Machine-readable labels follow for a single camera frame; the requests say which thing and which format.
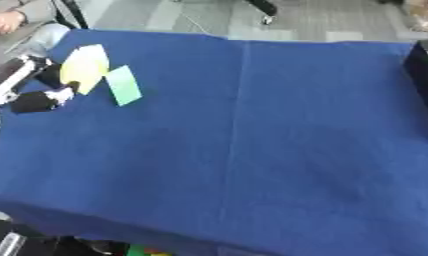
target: table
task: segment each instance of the table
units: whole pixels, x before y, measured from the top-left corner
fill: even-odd
[[[102,83],[54,113],[4,113],[0,210],[181,255],[428,256],[409,44],[77,30],[52,56],[96,43],[144,98],[116,107]]]

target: yellow object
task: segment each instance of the yellow object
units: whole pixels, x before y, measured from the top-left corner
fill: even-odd
[[[62,84],[79,82],[79,93],[87,95],[108,73],[109,59],[102,45],[89,45],[74,50],[62,64]]]

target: gray carpet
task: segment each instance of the gray carpet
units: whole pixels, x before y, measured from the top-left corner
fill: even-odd
[[[273,0],[270,26],[242,0],[80,0],[93,28],[205,33],[272,41],[412,41],[428,38],[406,26],[406,15],[375,0]]]

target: pants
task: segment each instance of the pants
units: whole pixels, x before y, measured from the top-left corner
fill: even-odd
[[[22,43],[6,52],[0,60],[0,63],[7,62],[23,54],[46,57],[48,50],[57,45],[69,30],[68,27],[58,23],[46,24],[40,27]]]

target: colorful object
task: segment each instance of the colorful object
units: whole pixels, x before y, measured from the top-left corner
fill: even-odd
[[[102,45],[89,45],[74,50],[62,64],[60,81],[80,83],[79,93],[87,95],[108,73],[109,59]]]
[[[117,68],[106,75],[108,85],[119,106],[142,97],[135,76],[128,66]]]
[[[172,256],[169,253],[160,252],[156,249],[144,248],[140,245],[132,245],[128,250],[127,256]]]

